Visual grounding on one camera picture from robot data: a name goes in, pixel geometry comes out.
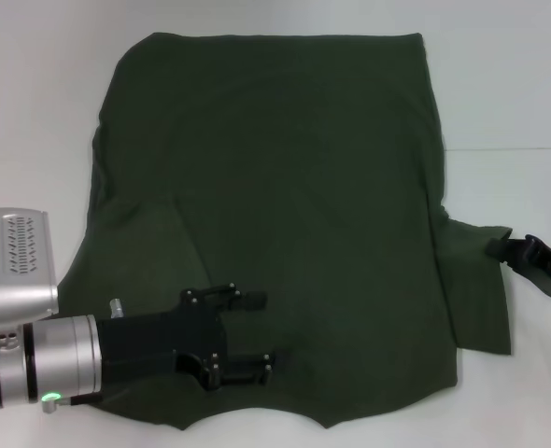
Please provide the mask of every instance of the green t-shirt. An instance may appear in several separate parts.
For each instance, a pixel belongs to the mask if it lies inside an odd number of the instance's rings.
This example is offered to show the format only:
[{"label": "green t-shirt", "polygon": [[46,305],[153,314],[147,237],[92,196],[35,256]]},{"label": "green t-shirt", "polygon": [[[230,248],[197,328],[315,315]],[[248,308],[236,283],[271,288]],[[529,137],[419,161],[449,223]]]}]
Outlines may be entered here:
[{"label": "green t-shirt", "polygon": [[266,386],[128,385],[111,413],[184,428],[263,407],[330,427],[457,381],[456,348],[510,352],[505,228],[450,220],[421,35],[155,34],[121,59],[93,141],[63,315],[172,308],[186,287],[269,293],[223,315],[232,354],[287,353]]}]

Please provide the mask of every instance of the camera vent grille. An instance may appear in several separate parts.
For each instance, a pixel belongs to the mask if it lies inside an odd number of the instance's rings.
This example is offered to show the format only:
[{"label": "camera vent grille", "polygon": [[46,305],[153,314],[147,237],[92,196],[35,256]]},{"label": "camera vent grille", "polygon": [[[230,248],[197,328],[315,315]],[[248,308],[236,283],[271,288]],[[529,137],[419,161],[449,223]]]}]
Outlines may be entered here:
[{"label": "camera vent grille", "polygon": [[6,219],[7,268],[16,275],[37,270],[34,222],[15,215]]}]

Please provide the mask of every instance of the robot wrist camera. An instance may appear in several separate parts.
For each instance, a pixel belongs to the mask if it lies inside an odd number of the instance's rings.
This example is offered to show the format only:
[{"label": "robot wrist camera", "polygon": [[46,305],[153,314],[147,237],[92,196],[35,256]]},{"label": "robot wrist camera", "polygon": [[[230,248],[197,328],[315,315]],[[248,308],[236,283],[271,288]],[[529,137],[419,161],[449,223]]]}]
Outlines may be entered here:
[{"label": "robot wrist camera", "polygon": [[184,289],[177,306],[154,315],[52,318],[59,312],[48,215],[0,208],[0,408],[41,401],[57,405],[103,400],[104,387],[153,375],[193,375],[207,391],[265,385],[273,352],[233,357],[219,314],[259,311],[263,292],[235,284]]}]

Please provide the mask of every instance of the metal pin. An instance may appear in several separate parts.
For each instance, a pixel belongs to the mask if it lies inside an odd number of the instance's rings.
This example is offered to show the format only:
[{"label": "metal pin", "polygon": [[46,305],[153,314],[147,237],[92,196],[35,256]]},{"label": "metal pin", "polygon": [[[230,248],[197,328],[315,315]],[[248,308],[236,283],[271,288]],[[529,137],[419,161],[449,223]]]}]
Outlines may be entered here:
[{"label": "metal pin", "polygon": [[55,413],[58,409],[58,403],[55,402],[55,399],[50,399],[49,401],[41,402],[41,407],[44,413]]},{"label": "metal pin", "polygon": [[269,380],[271,379],[273,374],[274,373],[272,372],[271,364],[267,364],[265,366],[265,373],[263,374],[263,377],[261,378],[261,383],[263,385],[266,385],[267,383],[269,383]]},{"label": "metal pin", "polygon": [[124,317],[124,310],[122,310],[122,302],[120,299],[114,299],[109,303],[109,309],[111,310],[111,318]]}]

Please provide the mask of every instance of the green fabric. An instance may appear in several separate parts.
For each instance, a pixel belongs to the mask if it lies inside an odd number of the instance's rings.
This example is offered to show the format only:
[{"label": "green fabric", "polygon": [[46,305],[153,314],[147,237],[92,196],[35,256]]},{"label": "green fabric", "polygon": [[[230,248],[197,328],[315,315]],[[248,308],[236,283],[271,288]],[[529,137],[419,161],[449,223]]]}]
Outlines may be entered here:
[{"label": "green fabric", "polygon": [[93,141],[64,315],[171,308],[185,287],[269,292],[225,314],[232,353],[288,352],[266,387],[185,375],[101,408],[184,428],[263,407],[325,427],[457,381],[456,348],[508,354],[505,228],[450,220],[421,35],[155,34],[121,59]]}]

